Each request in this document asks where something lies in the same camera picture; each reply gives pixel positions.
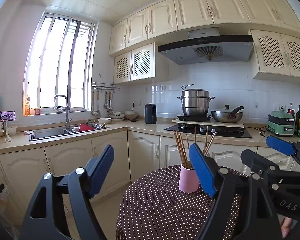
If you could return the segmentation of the person's hand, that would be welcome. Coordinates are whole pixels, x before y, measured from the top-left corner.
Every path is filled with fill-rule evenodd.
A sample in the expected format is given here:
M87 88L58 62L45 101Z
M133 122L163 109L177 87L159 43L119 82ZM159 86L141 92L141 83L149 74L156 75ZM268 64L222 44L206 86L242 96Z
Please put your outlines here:
M293 220L291 218L285 217L281 222L281 233L282 238L286 238L290 232L290 228L293 224Z

